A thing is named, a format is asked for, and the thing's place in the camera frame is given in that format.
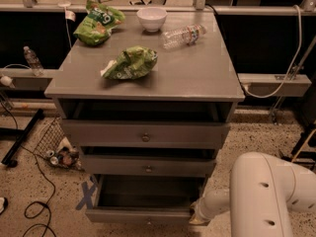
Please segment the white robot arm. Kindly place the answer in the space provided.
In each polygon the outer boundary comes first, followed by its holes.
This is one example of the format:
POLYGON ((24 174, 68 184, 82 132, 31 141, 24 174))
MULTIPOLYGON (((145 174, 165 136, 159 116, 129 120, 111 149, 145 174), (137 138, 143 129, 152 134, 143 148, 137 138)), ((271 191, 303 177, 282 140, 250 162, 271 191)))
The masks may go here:
POLYGON ((240 155, 230 187, 204 193, 192 205, 191 224, 229 211, 232 237, 293 237, 289 213, 316 211, 316 174, 275 156, 240 155))

